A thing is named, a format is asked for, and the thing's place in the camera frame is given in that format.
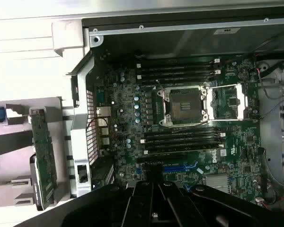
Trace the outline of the blue expansion slot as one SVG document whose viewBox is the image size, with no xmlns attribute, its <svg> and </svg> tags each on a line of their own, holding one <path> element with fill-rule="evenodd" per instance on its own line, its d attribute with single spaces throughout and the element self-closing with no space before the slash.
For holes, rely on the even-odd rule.
<svg viewBox="0 0 284 227">
<path fill-rule="evenodd" d="M 163 165 L 161 163 L 143 163 L 140 167 L 135 168 L 135 174 L 142 175 L 145 171 L 150 171 L 151 167 L 158 167 L 162 173 L 186 173 L 190 172 L 193 169 L 196 169 L 198 161 L 195 161 L 193 164 L 188 164 L 187 162 L 182 163 L 181 165 Z"/>
</svg>

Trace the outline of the grey parts rack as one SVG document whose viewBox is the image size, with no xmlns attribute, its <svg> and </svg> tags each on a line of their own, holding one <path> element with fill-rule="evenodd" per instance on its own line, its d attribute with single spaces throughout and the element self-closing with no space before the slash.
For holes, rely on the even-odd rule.
<svg viewBox="0 0 284 227">
<path fill-rule="evenodd" d="M 25 114 L 30 108 L 45 109 L 49 115 L 48 129 L 53 140 L 53 151 L 57 171 L 58 188 L 55 191 L 55 202 L 47 210 L 51 210 L 66 203 L 70 199 L 70 181 L 66 152 L 64 150 L 64 129 L 62 121 L 62 105 L 60 98 L 22 99 L 14 101 L 0 101 L 0 106 L 7 104 L 21 105 Z M 30 185 L 14 187 L 14 179 L 26 180 L 30 176 L 29 158 L 33 154 L 33 147 L 16 149 L 0 154 L 0 227 L 13 227 L 40 212 L 32 203 L 33 189 Z"/>
</svg>

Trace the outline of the silver chipset heatsink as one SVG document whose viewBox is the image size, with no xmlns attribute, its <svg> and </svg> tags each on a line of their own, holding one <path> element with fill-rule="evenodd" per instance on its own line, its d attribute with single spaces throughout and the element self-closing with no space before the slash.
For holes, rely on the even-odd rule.
<svg viewBox="0 0 284 227">
<path fill-rule="evenodd" d="M 230 193 L 229 178 L 227 175 L 208 175 L 206 185 L 224 193 Z"/>
</svg>

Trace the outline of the open black pc case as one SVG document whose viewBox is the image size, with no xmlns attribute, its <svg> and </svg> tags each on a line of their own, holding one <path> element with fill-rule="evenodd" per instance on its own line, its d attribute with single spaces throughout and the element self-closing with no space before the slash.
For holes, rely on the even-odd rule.
<svg viewBox="0 0 284 227">
<path fill-rule="evenodd" d="M 97 110 L 90 84 L 97 80 L 104 63 L 126 58 L 253 59 L 259 70 L 258 90 L 262 78 L 284 63 L 284 3 L 250 9 L 85 18 L 79 26 L 85 33 L 88 53 L 69 73 L 74 112 L 66 139 L 73 198 L 110 183 L 126 187 L 116 181 L 111 156 L 100 155 L 97 137 L 87 129 Z M 272 180 L 262 145 L 258 154 L 263 194 L 252 203 L 284 212 L 284 186 Z"/>
</svg>

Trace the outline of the black ram slot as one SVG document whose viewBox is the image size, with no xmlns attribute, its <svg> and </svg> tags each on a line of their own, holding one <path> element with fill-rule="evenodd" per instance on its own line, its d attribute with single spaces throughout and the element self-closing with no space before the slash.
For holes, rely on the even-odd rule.
<svg viewBox="0 0 284 227">
<path fill-rule="evenodd" d="M 204 64 L 204 65 L 156 65 L 149 67 L 142 67 L 136 69 L 137 73 L 157 72 L 157 71 L 179 71 L 179 70 L 220 70 L 219 64 Z"/>
<path fill-rule="evenodd" d="M 199 71 L 176 71 L 176 72 L 155 72 L 153 74 L 137 75 L 138 80 L 142 79 L 164 79 L 171 77 L 212 77 L 221 74 L 221 70 L 199 70 Z"/>
<path fill-rule="evenodd" d="M 216 129 L 206 129 L 206 130 L 196 130 L 196 131 L 182 131 L 182 132 L 160 132 L 160 133 L 148 133 L 144 135 L 144 138 L 153 139 L 153 138 L 168 138 L 171 136 L 181 137 L 181 136 L 199 136 L 199 135 L 220 135 L 222 131 Z"/>
<path fill-rule="evenodd" d="M 140 144 L 159 144 L 159 143 L 180 143 L 180 142 L 199 142 L 199 141 L 210 141 L 210 140 L 222 140 L 220 136 L 198 136 L 198 137 L 186 137 L 186 138 L 167 138 L 167 139 L 156 139 L 147 140 L 141 139 Z"/>
<path fill-rule="evenodd" d="M 165 149 L 146 149 L 144 150 L 144 155 L 162 155 L 162 154 L 174 154 L 174 153 L 184 153 L 193 151 L 207 151 L 207 150 L 217 150 L 222 149 L 224 146 L 209 146 L 204 148 L 165 148 Z"/>
<path fill-rule="evenodd" d="M 219 64 L 221 62 L 220 58 L 215 58 L 210 61 L 177 61 L 177 60 L 162 60 L 162 61 L 142 61 L 136 63 L 136 68 L 141 69 L 143 67 L 150 67 L 150 66 L 210 66 L 214 64 Z"/>
<path fill-rule="evenodd" d="M 213 81 L 217 80 L 219 77 L 217 76 L 197 76 L 197 77 L 174 77 L 174 78 L 163 78 L 163 79 L 157 79 L 157 78 L 142 78 L 140 80 L 137 80 L 137 84 L 142 86 L 150 86 L 155 85 L 158 82 L 160 84 L 183 84 L 183 83 L 194 83 L 194 82 L 207 82 L 207 81 Z"/>
<path fill-rule="evenodd" d="M 159 145 L 145 145 L 146 149 L 172 149 L 172 148 L 211 148 L 224 145 L 222 142 L 209 141 L 205 142 L 190 142 L 190 143 L 179 143 L 179 144 L 159 144 Z"/>
</svg>

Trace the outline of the metal rear port block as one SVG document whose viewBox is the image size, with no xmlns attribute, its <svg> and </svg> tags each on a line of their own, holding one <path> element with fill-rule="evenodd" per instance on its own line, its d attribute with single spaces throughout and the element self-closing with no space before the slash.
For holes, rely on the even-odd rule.
<svg viewBox="0 0 284 227">
<path fill-rule="evenodd" d="M 111 107 L 108 103 L 107 93 L 104 90 L 97 91 L 97 110 L 96 117 L 98 123 L 98 138 L 101 148 L 107 148 L 110 144 L 109 138 L 109 117 L 111 116 Z"/>
</svg>

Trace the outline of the green motherboard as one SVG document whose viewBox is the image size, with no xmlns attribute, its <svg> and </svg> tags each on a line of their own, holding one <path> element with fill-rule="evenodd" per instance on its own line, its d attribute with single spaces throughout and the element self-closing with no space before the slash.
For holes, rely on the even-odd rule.
<svg viewBox="0 0 284 227">
<path fill-rule="evenodd" d="M 181 165 L 184 162 L 193 164 L 195 161 L 198 161 L 196 169 L 186 173 L 163 173 L 163 179 L 165 181 L 176 182 L 185 190 L 190 190 L 196 184 L 205 184 L 205 178 L 208 175 L 227 175 L 230 186 L 229 194 L 250 202 L 254 202 L 257 197 L 262 196 L 261 158 L 258 154 L 258 149 L 261 145 L 257 83 L 259 70 L 256 67 L 255 61 L 253 59 L 237 60 L 234 56 L 154 60 L 210 61 L 215 58 L 221 59 L 219 65 L 222 72 L 219 75 L 215 75 L 219 77 L 217 80 L 198 83 L 162 84 L 162 86 L 167 88 L 197 85 L 209 88 L 241 84 L 243 92 L 248 98 L 248 107 L 244 111 L 244 120 L 242 121 L 208 121 L 202 125 L 175 128 L 161 126 L 159 125 L 159 121 L 163 119 L 163 112 L 162 98 L 157 96 L 157 91 L 160 90 L 159 85 L 142 86 L 137 84 L 137 75 L 155 73 L 136 72 L 136 63 L 149 61 L 149 59 L 117 59 L 110 60 L 102 65 L 97 80 L 91 83 L 90 86 L 94 90 L 95 106 L 97 106 L 97 91 L 104 90 L 107 93 L 108 103 L 111 107 L 111 116 L 108 123 L 109 146 L 103 149 L 100 146 L 98 117 L 88 122 L 87 129 L 93 130 L 93 134 L 96 135 L 100 155 L 111 156 L 115 167 L 115 179 L 119 184 L 127 186 L 135 180 L 143 180 L 145 172 L 142 175 L 134 173 L 135 168 L 140 167 L 143 163 Z M 144 150 L 146 150 L 145 145 L 152 145 L 140 144 L 141 139 L 147 139 L 144 138 L 145 134 L 165 131 L 177 133 L 206 129 L 216 129 L 223 132 L 220 135 L 214 135 L 223 137 L 222 140 L 212 141 L 224 143 L 224 145 L 220 145 L 224 146 L 224 148 L 162 155 L 143 154 Z M 186 137 L 198 136 L 171 136 L 168 138 Z"/>
</svg>

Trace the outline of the thin metal locking lever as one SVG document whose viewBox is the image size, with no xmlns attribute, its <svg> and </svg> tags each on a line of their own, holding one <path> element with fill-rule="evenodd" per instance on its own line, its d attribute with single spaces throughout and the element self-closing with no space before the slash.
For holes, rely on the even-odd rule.
<svg viewBox="0 0 284 227">
<path fill-rule="evenodd" d="M 160 96 L 163 101 L 166 101 L 166 91 L 165 88 L 161 85 L 160 81 L 157 79 L 156 82 L 158 83 L 160 87 L 160 91 L 157 92 L 157 95 Z"/>
</svg>

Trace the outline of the metal disk bay cage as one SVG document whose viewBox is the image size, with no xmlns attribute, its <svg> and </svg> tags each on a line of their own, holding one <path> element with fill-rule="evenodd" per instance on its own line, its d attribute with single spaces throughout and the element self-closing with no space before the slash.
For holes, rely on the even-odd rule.
<svg viewBox="0 0 284 227">
<path fill-rule="evenodd" d="M 262 78 L 258 98 L 268 171 L 272 180 L 284 186 L 284 63 Z"/>
</svg>

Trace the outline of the metal socket cover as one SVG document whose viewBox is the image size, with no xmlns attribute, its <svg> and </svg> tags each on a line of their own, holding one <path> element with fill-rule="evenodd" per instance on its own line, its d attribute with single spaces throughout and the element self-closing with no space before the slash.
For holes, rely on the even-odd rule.
<svg viewBox="0 0 284 227">
<path fill-rule="evenodd" d="M 241 84 L 209 87 L 205 99 L 208 121 L 242 121 L 248 98 Z"/>
</svg>

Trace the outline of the cpu socket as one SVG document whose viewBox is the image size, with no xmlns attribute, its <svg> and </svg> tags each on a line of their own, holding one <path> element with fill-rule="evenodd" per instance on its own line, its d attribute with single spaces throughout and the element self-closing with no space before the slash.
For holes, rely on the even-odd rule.
<svg viewBox="0 0 284 227">
<path fill-rule="evenodd" d="M 209 121 L 206 87 L 167 87 L 157 91 L 157 96 L 162 98 L 163 119 L 159 121 L 161 126 L 191 127 Z"/>
</svg>

